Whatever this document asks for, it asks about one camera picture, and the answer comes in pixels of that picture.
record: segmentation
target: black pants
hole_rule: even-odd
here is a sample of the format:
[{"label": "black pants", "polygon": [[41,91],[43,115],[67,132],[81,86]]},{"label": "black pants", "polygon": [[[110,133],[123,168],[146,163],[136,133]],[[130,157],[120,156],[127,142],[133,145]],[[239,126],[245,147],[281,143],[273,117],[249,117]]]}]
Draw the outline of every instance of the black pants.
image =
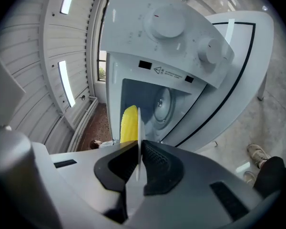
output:
[{"label": "black pants", "polygon": [[271,193],[278,191],[286,182],[286,168],[280,157],[268,159],[257,175],[254,188],[266,198]]}]

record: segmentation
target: person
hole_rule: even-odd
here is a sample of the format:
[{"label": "person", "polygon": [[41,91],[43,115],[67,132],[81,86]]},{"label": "person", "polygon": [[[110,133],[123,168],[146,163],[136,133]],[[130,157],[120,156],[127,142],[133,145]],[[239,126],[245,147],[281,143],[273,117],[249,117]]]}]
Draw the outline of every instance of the person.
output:
[{"label": "person", "polygon": [[257,177],[252,172],[244,173],[245,181],[253,183],[263,198],[266,198],[273,192],[281,190],[286,183],[286,167],[282,158],[268,155],[261,146],[251,144],[247,151],[255,165],[260,169]]},{"label": "person", "polygon": [[89,143],[89,148],[90,149],[97,149],[97,148],[102,148],[102,147],[112,146],[112,145],[113,145],[113,141],[102,142],[102,141],[98,141],[98,140],[92,140]]}]

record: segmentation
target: dark hair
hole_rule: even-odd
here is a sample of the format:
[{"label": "dark hair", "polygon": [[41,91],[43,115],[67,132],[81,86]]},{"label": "dark hair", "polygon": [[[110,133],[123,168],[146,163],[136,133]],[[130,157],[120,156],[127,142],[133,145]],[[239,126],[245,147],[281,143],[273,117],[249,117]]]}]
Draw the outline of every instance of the dark hair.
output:
[{"label": "dark hair", "polygon": [[95,140],[92,140],[89,144],[90,149],[97,149],[99,148],[99,145],[95,142]]}]

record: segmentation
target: metal leg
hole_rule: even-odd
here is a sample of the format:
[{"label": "metal leg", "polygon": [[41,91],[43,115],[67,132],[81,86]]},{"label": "metal leg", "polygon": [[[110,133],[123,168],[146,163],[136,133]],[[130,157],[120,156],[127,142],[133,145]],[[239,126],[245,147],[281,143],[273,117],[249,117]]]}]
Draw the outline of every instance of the metal leg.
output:
[{"label": "metal leg", "polygon": [[266,80],[267,80],[267,73],[263,79],[263,82],[260,86],[260,88],[258,89],[258,92],[257,92],[257,98],[259,101],[262,101],[263,98],[264,98],[264,91],[265,91],[265,87],[266,87]]}]

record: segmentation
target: shoe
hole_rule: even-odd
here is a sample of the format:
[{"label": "shoe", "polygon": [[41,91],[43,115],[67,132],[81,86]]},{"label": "shoe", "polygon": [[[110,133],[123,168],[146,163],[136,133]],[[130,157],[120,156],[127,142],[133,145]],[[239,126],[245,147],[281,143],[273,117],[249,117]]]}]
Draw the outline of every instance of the shoe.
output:
[{"label": "shoe", "polygon": [[255,165],[260,168],[261,164],[271,158],[262,148],[257,144],[251,144],[247,147],[249,156],[254,161]]},{"label": "shoe", "polygon": [[249,186],[253,187],[254,183],[256,182],[256,175],[254,175],[251,171],[244,172],[244,181]]}]

